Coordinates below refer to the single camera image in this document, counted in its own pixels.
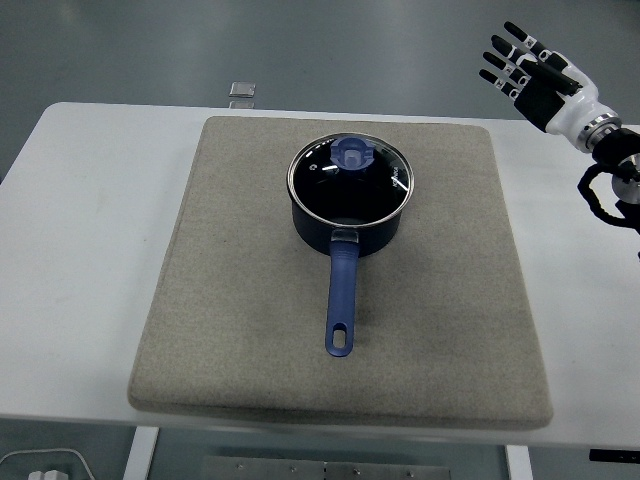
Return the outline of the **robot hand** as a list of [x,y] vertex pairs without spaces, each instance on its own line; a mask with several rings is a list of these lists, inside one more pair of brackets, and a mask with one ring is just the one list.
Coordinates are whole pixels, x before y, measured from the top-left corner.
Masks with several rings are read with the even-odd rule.
[[483,58],[494,67],[480,76],[507,96],[516,110],[544,133],[564,136],[575,148],[589,152],[600,130],[616,130],[619,115],[599,101],[595,83],[557,51],[507,21],[516,39],[491,37]]

